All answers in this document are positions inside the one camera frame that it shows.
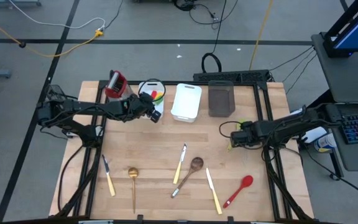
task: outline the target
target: floor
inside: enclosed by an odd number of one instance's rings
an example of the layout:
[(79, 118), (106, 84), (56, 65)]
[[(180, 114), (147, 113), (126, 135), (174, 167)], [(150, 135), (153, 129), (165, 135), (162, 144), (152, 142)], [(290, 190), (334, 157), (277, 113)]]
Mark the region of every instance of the floor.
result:
[[(327, 31), (344, 12), (341, 2), (344, 1), (275, 1), (252, 69), (273, 68), (310, 47), (310, 36)], [(110, 21), (119, 3), (120, 0), (49, 0), (42, 1), (42, 7), (20, 7), (40, 21), (66, 24), (72, 19), (73, 26), (77, 26), (93, 17)], [(200, 3), (220, 15), (223, 1)], [(226, 13), (234, 3), (227, 1)], [(268, 4), (269, 0), (239, 1), (223, 22), (219, 39), (233, 40), (216, 48), (224, 71), (248, 70)], [(192, 13), (195, 19), (209, 22), (202, 8)], [(62, 27), (35, 24), (18, 10), (3, 6), (0, 26), (12, 36), (26, 39), (32, 48), (54, 54), (61, 47), (65, 51), (91, 38), (100, 24), (94, 22), (66, 33)], [(0, 68), (12, 72), (10, 79), (0, 78), (0, 203), (24, 139), (32, 137), (3, 220), (44, 218), (49, 212), (65, 141), (40, 134), (39, 127), (34, 135), (33, 131), (27, 132), (45, 80), (59, 84), (69, 95), (78, 94), (82, 81), (107, 79), (110, 69), (120, 70), (129, 80), (192, 80), (194, 73), (201, 72), (201, 57), (212, 50), (215, 38), (216, 30), (195, 24), (187, 12), (179, 11), (168, 0), (144, 0), (141, 4), (124, 1), (119, 16), (100, 38), (105, 44), (85, 45), (59, 59), (34, 55), (0, 33)], [(275, 80), (282, 82), (301, 60), (302, 57), (274, 70)], [(285, 81), (287, 90), (307, 61)], [(207, 59), (206, 68), (213, 72), (216, 66)], [(288, 93), (288, 104), (292, 110), (308, 105), (327, 89), (321, 66), (314, 59)], [(330, 166), (328, 155), (312, 155)], [(322, 221), (358, 223), (358, 192), (331, 180), (307, 154), (303, 153), (303, 157), (315, 216)], [(345, 172), (345, 176), (358, 185), (358, 172)]]

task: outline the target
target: red silicone spatula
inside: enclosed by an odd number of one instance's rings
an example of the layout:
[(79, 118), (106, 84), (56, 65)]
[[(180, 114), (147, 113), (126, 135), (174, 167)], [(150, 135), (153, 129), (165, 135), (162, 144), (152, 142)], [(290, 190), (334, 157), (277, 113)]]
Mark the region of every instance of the red silicone spatula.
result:
[(226, 201), (226, 203), (223, 205), (223, 208), (227, 208), (227, 206), (229, 206), (233, 202), (237, 194), (239, 194), (243, 188), (249, 187), (253, 181), (254, 178), (252, 178), (252, 176), (248, 175), (244, 177), (242, 179), (241, 186), (239, 187), (239, 189), (229, 198), (229, 200)]

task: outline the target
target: gold spoon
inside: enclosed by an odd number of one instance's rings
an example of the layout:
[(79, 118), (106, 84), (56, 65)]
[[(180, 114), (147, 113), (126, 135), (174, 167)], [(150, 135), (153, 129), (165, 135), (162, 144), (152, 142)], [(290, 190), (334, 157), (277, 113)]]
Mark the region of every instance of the gold spoon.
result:
[(132, 178), (132, 206), (135, 214), (135, 178), (139, 175), (139, 171), (135, 167), (131, 167), (128, 170), (128, 175), (130, 178)]
[(171, 198), (174, 198), (177, 195), (183, 184), (185, 184), (187, 178), (189, 178), (190, 174), (199, 171), (201, 168), (203, 168), (203, 165), (204, 165), (204, 160), (200, 157), (196, 157), (191, 161), (189, 173), (187, 173), (186, 177), (179, 184), (178, 188), (176, 188), (175, 191), (173, 191)]

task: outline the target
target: black desk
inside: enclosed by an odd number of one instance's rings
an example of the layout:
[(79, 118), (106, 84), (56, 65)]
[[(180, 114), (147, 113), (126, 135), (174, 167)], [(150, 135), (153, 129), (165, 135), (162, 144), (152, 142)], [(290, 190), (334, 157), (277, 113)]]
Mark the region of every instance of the black desk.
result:
[[(318, 34), (312, 35), (311, 39), (327, 79), (329, 90), (309, 107), (315, 107), (321, 103), (358, 103), (358, 53), (349, 58), (329, 58), (323, 47), (323, 37)], [(344, 107), (346, 107), (345, 111), (349, 113), (358, 113), (357, 104), (344, 105)], [(358, 144), (346, 144), (338, 129), (334, 129), (333, 134), (345, 169), (358, 171)], [(337, 156), (334, 153), (331, 154), (331, 159), (336, 173), (341, 173)]]

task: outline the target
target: wooden tabletop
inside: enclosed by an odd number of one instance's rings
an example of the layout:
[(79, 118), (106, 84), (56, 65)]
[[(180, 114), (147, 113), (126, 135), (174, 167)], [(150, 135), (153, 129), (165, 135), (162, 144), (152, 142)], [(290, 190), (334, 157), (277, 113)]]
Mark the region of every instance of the wooden tabletop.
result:
[[(83, 82), (79, 100), (94, 101), (97, 87), (98, 82)], [(137, 92), (137, 86), (132, 86), (132, 89)], [(107, 121), (102, 153), (108, 160), (116, 196), (110, 196), (106, 171), (101, 160), (91, 218), (134, 220), (138, 214), (142, 214), (145, 220), (217, 221), (233, 216), (235, 221), (273, 221), (267, 171), (265, 162), (260, 157), (261, 150), (235, 148), (228, 152), (229, 140), (222, 137), (218, 131), (218, 126), (225, 121), (257, 121), (253, 88), (235, 86), (235, 112), (229, 118), (211, 118), (208, 116), (208, 87), (202, 86), (200, 110), (194, 123), (175, 121), (170, 114), (175, 90), (176, 86), (167, 86), (164, 116), (157, 124), (149, 119), (126, 123)], [(288, 115), (283, 84), (268, 83), (268, 93), (273, 117), (277, 119)], [(266, 118), (265, 106), (262, 107)], [(91, 122), (91, 116), (76, 116), (75, 119), (83, 124)], [(223, 127), (223, 133), (229, 134), (234, 129), (235, 124), (227, 124)], [(171, 198), (170, 195), (177, 187), (172, 181), (184, 142), (187, 142), (188, 149), (178, 184), (186, 176), (192, 158), (203, 158), (204, 166), (188, 179), (175, 198)], [(80, 145), (79, 138), (68, 140), (62, 166)], [(287, 147), (298, 150), (294, 141), (290, 141)], [(78, 186), (84, 151), (70, 162), (65, 172), (63, 204)], [(299, 156), (286, 150), (281, 150), (280, 153), (288, 191), (305, 213), (313, 217)], [(130, 167), (139, 170), (136, 180), (136, 214), (132, 212), (132, 181), (128, 176)], [(216, 212), (213, 194), (206, 179), (207, 167), (221, 206), (237, 190), (244, 176), (251, 175), (254, 178), (252, 185), (243, 189), (235, 201), (223, 209), (222, 215)], [(284, 217), (282, 197), (278, 189), (277, 193), (280, 214)], [(85, 190), (81, 213), (84, 213), (87, 196), (88, 191)], [(51, 215), (55, 213), (57, 188), (50, 209)]]

